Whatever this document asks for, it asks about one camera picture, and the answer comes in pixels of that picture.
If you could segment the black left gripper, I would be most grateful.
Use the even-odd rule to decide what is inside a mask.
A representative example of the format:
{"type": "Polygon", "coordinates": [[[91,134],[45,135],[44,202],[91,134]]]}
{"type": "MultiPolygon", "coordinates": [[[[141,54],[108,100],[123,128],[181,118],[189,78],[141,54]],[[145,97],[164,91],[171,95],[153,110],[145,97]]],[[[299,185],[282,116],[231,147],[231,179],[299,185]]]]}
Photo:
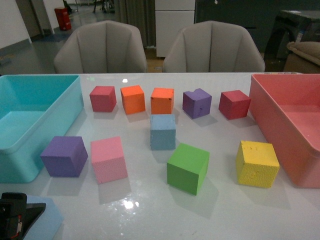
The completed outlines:
{"type": "Polygon", "coordinates": [[[0,199],[0,239],[23,240],[44,213],[46,203],[27,203],[21,192],[4,192],[0,199]]]}

